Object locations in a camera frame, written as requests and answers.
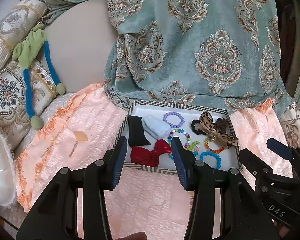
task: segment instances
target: stuffed animal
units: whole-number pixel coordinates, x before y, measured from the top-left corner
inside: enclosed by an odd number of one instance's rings
[[[32,91],[30,85],[30,72],[29,68],[33,60],[37,57],[40,49],[43,48],[44,55],[47,60],[50,75],[56,86],[56,91],[58,94],[63,95],[66,92],[65,86],[60,83],[60,80],[54,70],[50,59],[50,49],[47,41],[46,34],[43,30],[44,24],[38,24],[28,34],[28,36],[20,43],[18,43],[12,54],[12,60],[18,59],[18,66],[23,70],[23,78],[26,84],[26,111],[31,118],[31,126],[35,130],[40,130],[43,127],[43,121],[35,115],[32,108]]]

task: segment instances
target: red bow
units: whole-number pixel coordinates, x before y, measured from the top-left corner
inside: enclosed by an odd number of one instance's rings
[[[158,167],[159,156],[164,153],[170,153],[170,145],[163,139],[157,140],[154,145],[154,150],[149,151],[139,146],[132,147],[131,162],[141,165]]]

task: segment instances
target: purple bracelet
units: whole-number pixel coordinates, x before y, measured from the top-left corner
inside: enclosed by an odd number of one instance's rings
[[[169,123],[169,122],[167,121],[168,115],[176,115],[177,117],[180,118],[181,122],[180,122],[179,124],[177,124],[177,125],[173,125],[173,124]],[[179,113],[177,113],[177,112],[168,112],[168,113],[166,113],[166,114],[163,116],[163,120],[164,120],[167,124],[169,124],[171,128],[179,128],[179,127],[180,127],[181,125],[183,125],[184,122],[185,122],[185,119],[182,117],[182,115],[179,114]]]

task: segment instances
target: metal bolt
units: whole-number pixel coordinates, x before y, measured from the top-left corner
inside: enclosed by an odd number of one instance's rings
[[[68,171],[69,171],[69,169],[68,169],[67,167],[63,167],[63,168],[60,170],[60,173],[61,173],[61,174],[66,174]]]
[[[96,166],[102,166],[103,164],[105,164],[104,160],[96,160],[96,162],[94,163]]]
[[[202,166],[204,165],[204,162],[203,162],[203,161],[196,160],[196,161],[194,162],[194,164],[195,164],[196,166],[198,166],[198,167],[202,167]]]
[[[262,187],[261,187],[261,190],[262,190],[264,193],[266,193],[266,192],[268,191],[268,188],[267,188],[266,186],[262,186]]]
[[[230,172],[231,172],[232,174],[234,174],[234,175],[239,174],[239,170],[236,169],[236,168],[231,168],[231,169],[230,169]]]

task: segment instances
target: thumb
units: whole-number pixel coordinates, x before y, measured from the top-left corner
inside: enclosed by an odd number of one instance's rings
[[[118,238],[117,240],[147,240],[146,232],[139,232],[127,237]]]

